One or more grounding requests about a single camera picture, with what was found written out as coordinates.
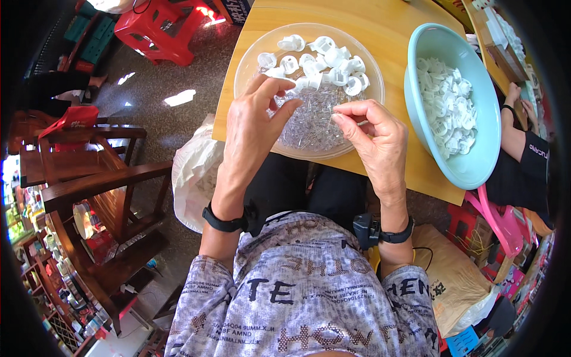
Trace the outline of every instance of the printed shirt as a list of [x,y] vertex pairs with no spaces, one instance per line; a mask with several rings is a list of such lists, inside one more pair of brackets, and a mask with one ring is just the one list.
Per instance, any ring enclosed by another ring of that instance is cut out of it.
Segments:
[[382,283],[357,239],[306,212],[242,234],[234,275],[197,256],[165,356],[438,356],[428,277],[416,266]]

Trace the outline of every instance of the tile floor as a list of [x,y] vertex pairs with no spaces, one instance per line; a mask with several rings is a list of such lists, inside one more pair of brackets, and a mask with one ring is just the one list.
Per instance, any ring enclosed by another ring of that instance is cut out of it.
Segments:
[[[205,116],[216,112],[240,29],[226,23],[201,27],[189,45],[195,58],[188,67],[178,67],[171,62],[154,66],[114,39],[110,52],[97,69],[97,74],[106,73],[109,78],[94,93],[93,104],[99,108],[100,116],[109,117],[112,124],[129,124],[147,130],[148,136],[138,145],[133,164],[171,160]],[[133,76],[118,85],[121,77],[132,72],[135,73]],[[196,91],[191,102],[175,107],[163,102],[187,89]],[[133,207],[143,213],[150,211],[159,187],[158,180],[137,186]],[[407,198],[409,212],[417,224],[431,223],[440,231],[448,227],[447,203],[413,191],[407,192]],[[200,235],[175,218],[172,192],[165,201],[167,216],[160,230],[169,239],[170,246],[155,257],[163,277],[157,275],[139,296],[139,308],[148,318],[158,311],[174,288],[184,282],[200,245]]]

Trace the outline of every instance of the brown paper bag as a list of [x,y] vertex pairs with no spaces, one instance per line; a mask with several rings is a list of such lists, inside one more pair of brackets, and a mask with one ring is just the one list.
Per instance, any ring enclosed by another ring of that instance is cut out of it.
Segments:
[[[416,227],[414,247],[432,249],[434,256],[427,274],[436,324],[443,338],[464,313],[484,299],[492,286],[470,258],[430,224]],[[414,265],[426,269],[431,252],[417,249]]]

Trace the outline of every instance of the pink plastic chair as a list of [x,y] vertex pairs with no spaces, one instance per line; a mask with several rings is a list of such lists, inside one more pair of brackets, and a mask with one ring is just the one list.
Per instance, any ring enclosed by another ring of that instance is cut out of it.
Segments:
[[466,191],[464,199],[467,200],[478,210],[484,219],[488,222],[502,248],[505,251],[507,258],[512,258],[518,255],[523,246],[524,239],[531,242],[529,230],[514,214],[513,206],[505,206],[505,212],[500,215],[498,206],[495,203],[488,201],[488,194],[486,193],[486,184],[478,187],[478,200],[471,192]]

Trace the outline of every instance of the person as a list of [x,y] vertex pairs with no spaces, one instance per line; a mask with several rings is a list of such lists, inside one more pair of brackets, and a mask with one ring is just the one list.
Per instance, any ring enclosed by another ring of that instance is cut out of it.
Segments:
[[55,99],[55,96],[71,90],[84,90],[88,86],[100,88],[105,80],[107,80],[106,75],[91,77],[88,73],[79,71],[55,71],[32,75],[27,80],[26,109],[36,109],[52,117],[60,118],[67,108],[78,106],[79,101],[62,101]]
[[521,100],[521,104],[532,128],[522,131],[513,126],[513,106],[520,92],[521,88],[510,83],[501,109],[501,149],[496,167],[486,182],[486,191],[493,203],[527,208],[548,223],[549,143],[538,136],[537,117],[527,100]]
[[[268,154],[302,104],[292,99],[278,109],[274,96],[294,86],[260,74],[230,106],[224,158],[203,214],[210,218],[165,356],[438,356],[428,277],[412,265],[406,125],[374,100],[336,106],[332,117],[363,160],[382,230],[405,232],[400,243],[380,240],[380,282],[349,227],[364,212],[367,179],[325,168],[305,202],[304,163]],[[277,110],[272,118],[268,109]],[[256,194],[279,213],[258,236],[226,229]]]

